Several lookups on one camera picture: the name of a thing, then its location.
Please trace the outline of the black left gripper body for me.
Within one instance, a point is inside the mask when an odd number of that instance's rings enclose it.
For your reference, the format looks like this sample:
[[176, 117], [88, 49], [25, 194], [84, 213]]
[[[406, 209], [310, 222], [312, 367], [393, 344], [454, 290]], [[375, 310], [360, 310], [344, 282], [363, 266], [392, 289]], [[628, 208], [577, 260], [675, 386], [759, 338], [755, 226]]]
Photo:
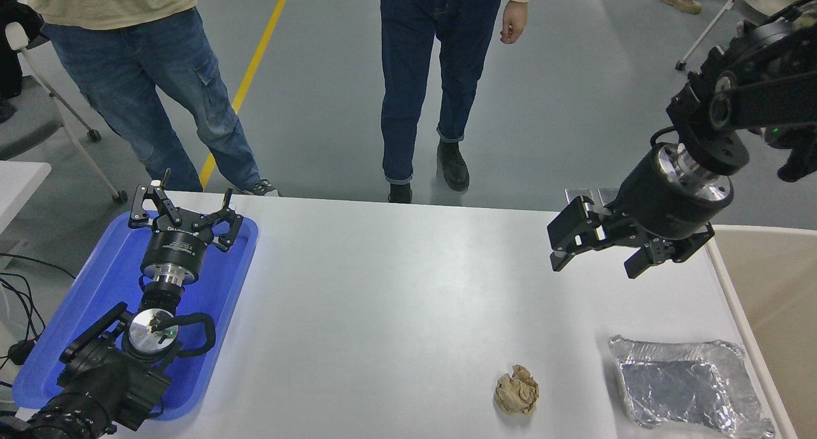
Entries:
[[212, 229], [202, 223], [197, 227], [191, 223], [176, 227], [169, 217], [155, 218], [140, 270], [146, 276], [152, 276], [159, 265], [175, 265], [186, 270], [187, 276], [199, 276], [206, 249], [211, 243]]

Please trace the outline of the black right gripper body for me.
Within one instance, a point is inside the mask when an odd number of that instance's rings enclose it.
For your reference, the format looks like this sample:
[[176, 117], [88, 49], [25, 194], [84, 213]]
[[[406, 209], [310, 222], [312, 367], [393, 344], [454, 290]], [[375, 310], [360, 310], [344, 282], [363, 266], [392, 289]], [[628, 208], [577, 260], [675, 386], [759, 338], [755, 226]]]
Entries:
[[622, 181], [615, 199], [646, 232], [683, 239], [730, 203], [730, 178], [703, 168], [683, 144], [657, 144]]

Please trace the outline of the person's left hand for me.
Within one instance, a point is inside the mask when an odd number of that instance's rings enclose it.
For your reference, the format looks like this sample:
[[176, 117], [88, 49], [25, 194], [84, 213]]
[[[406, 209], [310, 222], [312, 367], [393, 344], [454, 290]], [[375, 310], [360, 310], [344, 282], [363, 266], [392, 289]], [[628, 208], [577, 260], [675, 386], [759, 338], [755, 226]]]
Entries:
[[507, 45], [516, 43], [523, 34], [527, 21], [528, 3], [508, 0], [502, 15], [500, 41]]

